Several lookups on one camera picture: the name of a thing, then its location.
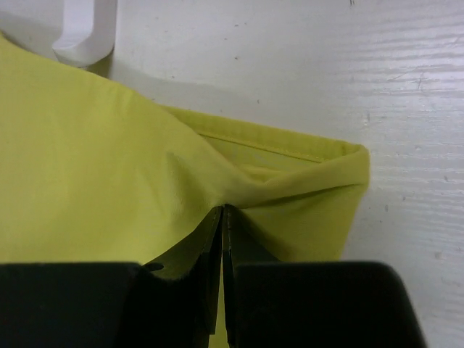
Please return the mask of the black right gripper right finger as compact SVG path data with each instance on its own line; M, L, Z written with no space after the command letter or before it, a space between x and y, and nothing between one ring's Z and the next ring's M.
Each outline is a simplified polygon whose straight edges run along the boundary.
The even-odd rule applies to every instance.
M223 253L223 289L225 306L225 327L230 347L244 347L240 342L242 327L240 310L244 305L239 302L242 290L237 272L242 265L259 265L277 262L253 235L253 224L237 207L227 204L223 208L221 225Z

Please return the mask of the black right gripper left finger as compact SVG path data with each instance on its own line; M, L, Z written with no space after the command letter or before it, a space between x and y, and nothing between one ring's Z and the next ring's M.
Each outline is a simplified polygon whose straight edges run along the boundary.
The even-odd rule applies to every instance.
M159 282L154 329L159 347L207 347L220 285L222 208L215 207L177 244L144 265Z

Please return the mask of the yellow-green trousers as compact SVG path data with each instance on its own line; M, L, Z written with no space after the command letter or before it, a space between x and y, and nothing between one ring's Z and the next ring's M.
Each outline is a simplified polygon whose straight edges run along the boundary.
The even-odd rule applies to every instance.
M331 347L369 153L155 104L1 40L1 345L159 347L144 265L215 207L277 262L237 272L244 347Z

